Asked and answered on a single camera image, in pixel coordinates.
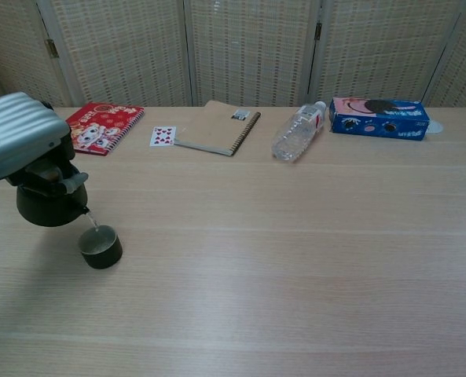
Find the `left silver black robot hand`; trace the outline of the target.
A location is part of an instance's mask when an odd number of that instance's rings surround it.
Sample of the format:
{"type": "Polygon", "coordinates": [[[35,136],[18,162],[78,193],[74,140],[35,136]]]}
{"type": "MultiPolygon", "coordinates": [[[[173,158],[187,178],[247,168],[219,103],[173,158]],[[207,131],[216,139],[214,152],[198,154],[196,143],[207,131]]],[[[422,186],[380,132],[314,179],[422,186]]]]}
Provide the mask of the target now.
{"type": "Polygon", "coordinates": [[[88,179],[71,160],[71,129],[52,109],[23,92],[0,97],[0,180],[56,197],[88,179]]]}

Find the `black teapot with handle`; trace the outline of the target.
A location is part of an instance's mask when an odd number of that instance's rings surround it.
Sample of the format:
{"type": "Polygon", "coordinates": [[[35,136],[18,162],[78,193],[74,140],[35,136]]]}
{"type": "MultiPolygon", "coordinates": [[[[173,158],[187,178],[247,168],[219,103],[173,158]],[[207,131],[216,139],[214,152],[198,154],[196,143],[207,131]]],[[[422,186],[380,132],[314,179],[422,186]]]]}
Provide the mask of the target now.
{"type": "Polygon", "coordinates": [[[87,214],[87,173],[50,181],[37,174],[26,173],[17,186],[17,210],[34,225],[57,227],[67,225],[87,214]]]}

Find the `small dark tea cup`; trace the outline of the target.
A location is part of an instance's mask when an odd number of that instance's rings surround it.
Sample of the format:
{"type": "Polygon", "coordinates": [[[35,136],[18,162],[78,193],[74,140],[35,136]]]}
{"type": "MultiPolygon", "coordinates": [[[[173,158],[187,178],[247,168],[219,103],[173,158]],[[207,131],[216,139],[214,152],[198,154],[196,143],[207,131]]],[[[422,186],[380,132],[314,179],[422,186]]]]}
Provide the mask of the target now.
{"type": "Polygon", "coordinates": [[[80,253],[86,263],[94,269],[107,269],[123,256],[123,246],[114,228],[99,225],[87,229],[78,240],[80,253]]]}

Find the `clear plastic water bottle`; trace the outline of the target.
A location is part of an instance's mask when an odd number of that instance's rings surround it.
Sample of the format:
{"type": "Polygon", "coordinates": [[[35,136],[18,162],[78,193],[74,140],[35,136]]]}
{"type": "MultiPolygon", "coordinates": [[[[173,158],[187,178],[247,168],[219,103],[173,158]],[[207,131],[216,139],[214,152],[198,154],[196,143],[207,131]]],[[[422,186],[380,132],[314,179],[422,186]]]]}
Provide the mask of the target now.
{"type": "Polygon", "coordinates": [[[273,139],[273,157],[281,161],[295,162],[323,129],[326,108],[323,101],[300,107],[273,139]]]}

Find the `red spiral calendar notebook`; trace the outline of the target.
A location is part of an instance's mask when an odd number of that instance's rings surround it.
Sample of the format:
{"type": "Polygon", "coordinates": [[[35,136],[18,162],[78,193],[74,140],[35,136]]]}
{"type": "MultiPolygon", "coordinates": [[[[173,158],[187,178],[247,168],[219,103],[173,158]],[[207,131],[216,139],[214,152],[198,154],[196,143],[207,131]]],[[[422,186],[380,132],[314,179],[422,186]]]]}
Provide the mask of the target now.
{"type": "Polygon", "coordinates": [[[143,107],[89,103],[66,119],[76,152],[107,156],[144,116],[143,107]]]}

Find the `hearts playing card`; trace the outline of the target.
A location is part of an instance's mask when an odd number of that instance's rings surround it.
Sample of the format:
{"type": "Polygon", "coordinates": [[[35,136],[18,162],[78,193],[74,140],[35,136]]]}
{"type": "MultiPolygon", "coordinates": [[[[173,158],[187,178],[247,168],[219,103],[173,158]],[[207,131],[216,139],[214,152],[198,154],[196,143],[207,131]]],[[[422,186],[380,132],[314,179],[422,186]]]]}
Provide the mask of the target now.
{"type": "Polygon", "coordinates": [[[150,147],[168,147],[174,144],[176,126],[155,126],[150,138],[150,147]]]}

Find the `brown kraft spiral notebook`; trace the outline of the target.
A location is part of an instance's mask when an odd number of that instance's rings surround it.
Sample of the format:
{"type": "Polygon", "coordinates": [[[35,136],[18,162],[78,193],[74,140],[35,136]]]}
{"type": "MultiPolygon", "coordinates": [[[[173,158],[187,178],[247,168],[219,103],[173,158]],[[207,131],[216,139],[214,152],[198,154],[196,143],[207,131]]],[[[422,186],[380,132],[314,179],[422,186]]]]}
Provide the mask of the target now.
{"type": "Polygon", "coordinates": [[[208,101],[192,122],[176,133],[174,145],[234,156],[260,117],[260,112],[208,101]]]}

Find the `woven bamboo folding screen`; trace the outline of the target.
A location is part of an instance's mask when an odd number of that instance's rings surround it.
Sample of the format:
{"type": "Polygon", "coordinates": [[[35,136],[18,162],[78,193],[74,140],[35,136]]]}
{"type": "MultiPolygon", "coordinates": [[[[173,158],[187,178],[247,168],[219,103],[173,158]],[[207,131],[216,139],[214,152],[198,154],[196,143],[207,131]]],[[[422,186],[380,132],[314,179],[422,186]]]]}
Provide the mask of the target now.
{"type": "Polygon", "coordinates": [[[466,107],[466,0],[0,0],[0,96],[466,107]]]}

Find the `blue cookie box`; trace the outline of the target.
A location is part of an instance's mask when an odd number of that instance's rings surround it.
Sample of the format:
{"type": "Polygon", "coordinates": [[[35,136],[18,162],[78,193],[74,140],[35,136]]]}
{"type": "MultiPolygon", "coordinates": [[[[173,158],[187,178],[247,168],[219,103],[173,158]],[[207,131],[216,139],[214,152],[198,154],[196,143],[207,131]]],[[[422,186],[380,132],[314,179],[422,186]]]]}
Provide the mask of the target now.
{"type": "Polygon", "coordinates": [[[421,141],[430,118],[419,101],[334,97],[331,131],[338,134],[421,141]]]}

